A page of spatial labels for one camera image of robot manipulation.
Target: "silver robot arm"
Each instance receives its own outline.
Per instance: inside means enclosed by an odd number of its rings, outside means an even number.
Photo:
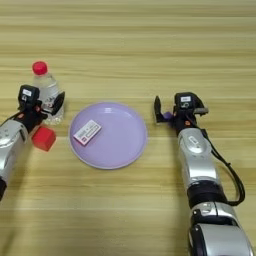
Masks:
[[[210,143],[197,128],[182,130],[178,139],[185,189],[192,207],[191,255],[253,256],[235,211],[227,204],[211,159]]]
[[[178,136],[183,181],[191,209],[189,254],[253,256],[252,246],[231,206],[242,202],[245,194],[238,202],[227,200],[212,161],[212,144],[196,124],[195,114],[206,114],[208,109],[193,93],[175,95],[173,115],[161,113],[159,97],[154,108],[156,121],[171,123]]]
[[[41,109],[39,94],[38,88],[22,85],[18,96],[19,112],[0,125],[0,200],[29,133],[48,116]]]
[[[0,126],[0,200],[10,179],[16,158],[28,138],[26,127],[14,120]]]

